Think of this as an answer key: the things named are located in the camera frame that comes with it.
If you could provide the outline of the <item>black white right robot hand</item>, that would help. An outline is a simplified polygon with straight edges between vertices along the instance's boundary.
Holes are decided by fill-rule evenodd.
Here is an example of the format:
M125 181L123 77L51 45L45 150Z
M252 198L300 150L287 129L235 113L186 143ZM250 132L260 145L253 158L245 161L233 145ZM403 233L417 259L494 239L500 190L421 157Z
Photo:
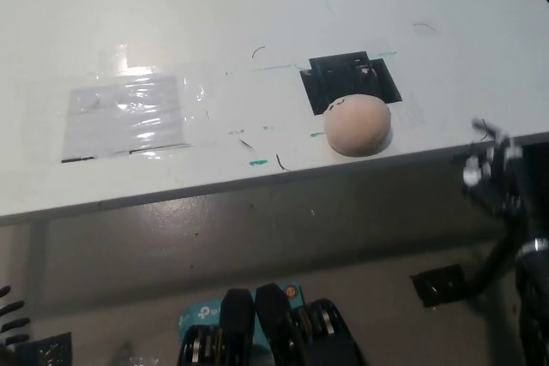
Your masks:
M475 118L472 125L492 138L492 144L465 161L462 172L465 193L490 215L506 219L515 227L518 259L546 252L548 229L522 147L506 131L483 119Z

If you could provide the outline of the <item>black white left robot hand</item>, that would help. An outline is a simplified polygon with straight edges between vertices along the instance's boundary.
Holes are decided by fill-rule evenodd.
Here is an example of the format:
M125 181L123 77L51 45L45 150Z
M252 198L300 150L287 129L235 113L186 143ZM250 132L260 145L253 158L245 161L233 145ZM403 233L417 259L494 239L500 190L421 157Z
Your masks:
M1 346L8 348L28 342L30 318L25 312L26 303L12 296L10 285L1 286Z

